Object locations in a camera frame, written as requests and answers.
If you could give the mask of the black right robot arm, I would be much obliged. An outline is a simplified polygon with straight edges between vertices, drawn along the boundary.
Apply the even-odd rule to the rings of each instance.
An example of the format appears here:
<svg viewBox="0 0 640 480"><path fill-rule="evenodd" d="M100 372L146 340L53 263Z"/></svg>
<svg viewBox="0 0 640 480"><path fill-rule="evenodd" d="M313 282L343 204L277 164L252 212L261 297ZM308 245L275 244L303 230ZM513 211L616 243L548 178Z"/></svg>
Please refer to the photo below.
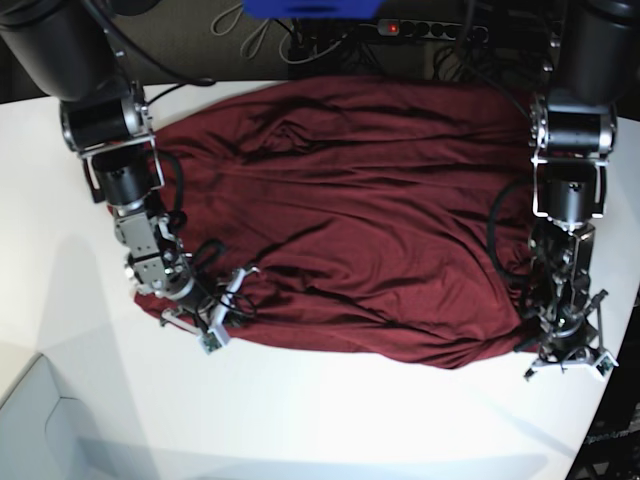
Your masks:
<svg viewBox="0 0 640 480"><path fill-rule="evenodd" d="M80 159L93 201L111 209L137 292L170 301L167 318L200 319L213 299L179 237L183 188L171 209L160 197L161 161L169 161L178 181L182 170L158 150L143 86L117 49L150 64L155 59L96 1L4 1L1 37L39 89L58 99L64 140Z"/></svg>

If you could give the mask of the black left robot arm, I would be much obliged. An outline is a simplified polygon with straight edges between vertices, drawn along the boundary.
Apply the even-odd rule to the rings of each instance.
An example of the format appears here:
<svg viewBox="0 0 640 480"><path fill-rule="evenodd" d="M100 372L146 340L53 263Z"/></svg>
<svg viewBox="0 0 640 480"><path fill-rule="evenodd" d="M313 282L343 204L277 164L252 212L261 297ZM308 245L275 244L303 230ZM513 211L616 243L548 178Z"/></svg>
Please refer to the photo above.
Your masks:
<svg viewBox="0 0 640 480"><path fill-rule="evenodd" d="M617 360L603 341L601 305L590 264L605 214L607 168L618 136L616 103L639 68L639 5L635 1L568 1L558 24L544 27L551 53L544 86L524 109L530 122L531 174L504 187L487 225L487 252L497 273L520 290L518 311L534 321L524 342L536 357L530 372L584 368L604 378ZM501 263L497 216L516 189L532 191L535 222L528 239L531 270Z"/></svg>

